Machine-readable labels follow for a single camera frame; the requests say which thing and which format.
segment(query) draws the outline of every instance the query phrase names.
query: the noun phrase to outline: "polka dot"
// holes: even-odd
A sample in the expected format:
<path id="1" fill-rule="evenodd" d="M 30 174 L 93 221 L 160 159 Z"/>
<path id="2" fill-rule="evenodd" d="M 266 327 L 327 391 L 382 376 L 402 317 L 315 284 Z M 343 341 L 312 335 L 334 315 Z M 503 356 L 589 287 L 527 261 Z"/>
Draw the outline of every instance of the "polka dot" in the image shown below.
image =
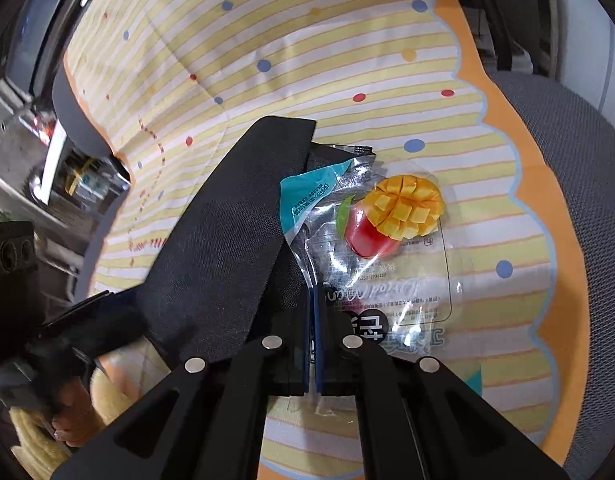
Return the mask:
<path id="1" fill-rule="evenodd" d="M 514 267 L 508 260 L 501 260 L 496 264 L 496 273 L 501 278 L 509 278 L 514 271 Z"/>
<path id="2" fill-rule="evenodd" d="M 412 9 L 416 12 L 425 12 L 428 9 L 428 6 L 423 0 L 415 0 L 412 2 Z"/>
<path id="3" fill-rule="evenodd" d="M 421 139 L 410 139 L 405 143 L 403 149 L 408 153 L 418 153 L 425 147 L 425 142 Z"/>
<path id="4" fill-rule="evenodd" d="M 414 48 L 404 48 L 401 51 L 401 57 L 406 61 L 414 61 L 416 59 L 416 51 Z"/>
<path id="5" fill-rule="evenodd" d="M 270 72 L 272 64 L 267 59 L 262 59 L 256 64 L 256 67 L 259 72 Z"/>

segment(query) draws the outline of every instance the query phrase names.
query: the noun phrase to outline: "plastic wrapper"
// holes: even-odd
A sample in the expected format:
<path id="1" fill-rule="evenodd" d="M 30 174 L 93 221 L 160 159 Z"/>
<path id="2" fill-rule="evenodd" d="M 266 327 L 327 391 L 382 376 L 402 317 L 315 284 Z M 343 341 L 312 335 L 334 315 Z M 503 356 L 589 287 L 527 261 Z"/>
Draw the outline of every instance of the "plastic wrapper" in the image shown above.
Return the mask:
<path id="1" fill-rule="evenodd" d="M 430 187 L 430 196 L 433 190 L 439 192 L 433 175 L 414 163 L 409 171 L 420 186 Z M 444 206 L 427 206 L 417 219 L 425 220 L 427 211 L 431 224 L 422 229 L 423 236 L 405 231 L 409 236 L 403 237 L 411 225 L 407 218 L 416 218 L 420 211 L 403 200 L 404 209 L 397 214 L 398 193 L 409 192 L 409 180 L 395 177 L 400 183 L 396 191 L 387 189 L 391 180 L 382 173 L 375 155 L 366 155 L 285 179 L 281 225 L 308 286 L 325 284 L 328 307 L 346 312 L 358 335 L 380 343 L 390 354 L 415 360 L 443 343 L 443 329 L 436 325 L 447 321 L 462 300 L 463 276 L 470 274 L 470 264 L 460 251 L 460 227 L 444 227 L 450 220 Z M 454 202 L 450 193 L 445 190 L 435 200 Z M 374 208 L 382 216 L 372 218 L 372 212 L 364 213 L 368 202 L 386 212 Z M 372 225 L 392 211 L 390 216 L 403 221 L 395 221 L 388 231 L 382 229 L 385 224 Z M 430 211 L 442 214 L 433 218 Z M 451 224 L 460 226 L 453 215 Z"/>

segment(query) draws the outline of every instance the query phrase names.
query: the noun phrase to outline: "blue dot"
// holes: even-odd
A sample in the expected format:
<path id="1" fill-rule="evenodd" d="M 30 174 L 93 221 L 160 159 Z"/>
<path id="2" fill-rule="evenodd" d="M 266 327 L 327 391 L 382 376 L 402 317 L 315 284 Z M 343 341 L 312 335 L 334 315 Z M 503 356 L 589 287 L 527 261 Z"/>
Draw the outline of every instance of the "blue dot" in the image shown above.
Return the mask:
<path id="1" fill-rule="evenodd" d="M 496 273 L 501 278 L 509 278 L 514 271 L 514 267 L 508 260 L 501 260 L 496 264 Z"/>
<path id="2" fill-rule="evenodd" d="M 412 9 L 414 9 L 416 12 L 425 12 L 428 7 L 423 0 L 415 0 L 414 2 L 412 2 Z"/>
<path id="3" fill-rule="evenodd" d="M 411 139 L 405 143 L 405 145 L 403 146 L 403 149 L 409 153 L 417 153 L 417 152 L 420 152 L 422 149 L 424 149 L 424 147 L 425 147 L 425 142 L 423 142 L 421 139 Z"/>
<path id="4" fill-rule="evenodd" d="M 256 67 L 261 72 L 269 72 L 269 70 L 272 68 L 272 64 L 267 59 L 262 59 L 256 64 Z"/>

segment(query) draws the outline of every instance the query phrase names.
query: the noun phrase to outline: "finger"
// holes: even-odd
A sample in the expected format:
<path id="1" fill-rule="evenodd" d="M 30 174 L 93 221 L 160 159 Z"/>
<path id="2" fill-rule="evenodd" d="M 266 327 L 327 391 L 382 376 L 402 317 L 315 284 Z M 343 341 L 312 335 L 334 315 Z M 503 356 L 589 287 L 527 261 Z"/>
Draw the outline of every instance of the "finger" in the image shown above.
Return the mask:
<path id="1" fill-rule="evenodd" d="M 87 431 L 82 434 L 70 434 L 66 443 L 70 447 L 83 447 L 95 434 L 95 431 Z"/>
<path id="2" fill-rule="evenodd" d="M 72 428 L 72 419 L 64 413 L 54 416 L 52 419 L 52 427 L 55 430 L 70 430 Z"/>
<path id="3" fill-rule="evenodd" d="M 70 434 L 67 431 L 55 431 L 54 432 L 54 438 L 56 438 L 57 440 L 60 440 L 61 442 L 67 441 L 69 437 L 70 437 Z"/>

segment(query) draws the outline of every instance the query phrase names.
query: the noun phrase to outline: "yellow striped cloth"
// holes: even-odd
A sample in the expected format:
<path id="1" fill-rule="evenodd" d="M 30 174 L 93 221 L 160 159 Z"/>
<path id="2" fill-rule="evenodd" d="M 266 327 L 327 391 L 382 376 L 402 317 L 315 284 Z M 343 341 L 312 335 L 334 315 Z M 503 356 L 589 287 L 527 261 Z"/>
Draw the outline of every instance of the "yellow striped cloth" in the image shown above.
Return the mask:
<path id="1" fill-rule="evenodd" d="M 426 273 L 449 273 L 462 301 L 435 324 L 433 354 L 565 459 L 587 374 L 585 266 L 558 184 L 483 72 L 457 0 L 94 0 L 64 63 L 132 174 L 91 292 L 142 282 L 255 120 L 315 119 L 316 141 L 372 145 L 387 174 L 416 167 L 441 184 L 451 249 Z M 415 277 L 415 263 L 399 269 Z M 104 362 L 135 397 L 166 370 L 144 344 Z M 262 478 L 362 475 L 349 402 L 271 401 Z"/>

